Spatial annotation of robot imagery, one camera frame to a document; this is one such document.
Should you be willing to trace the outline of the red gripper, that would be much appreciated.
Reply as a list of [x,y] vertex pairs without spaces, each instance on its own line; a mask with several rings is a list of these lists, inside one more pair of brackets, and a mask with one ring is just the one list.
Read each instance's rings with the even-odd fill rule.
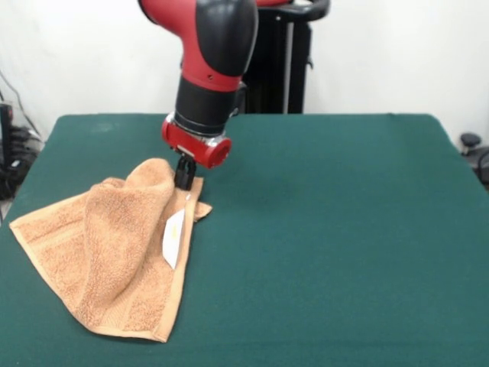
[[174,183],[175,187],[191,190],[196,174],[196,163],[212,169],[221,165],[232,149],[232,140],[225,135],[201,137],[185,131],[176,124],[174,112],[164,119],[162,138],[175,151],[182,155],[178,160]]

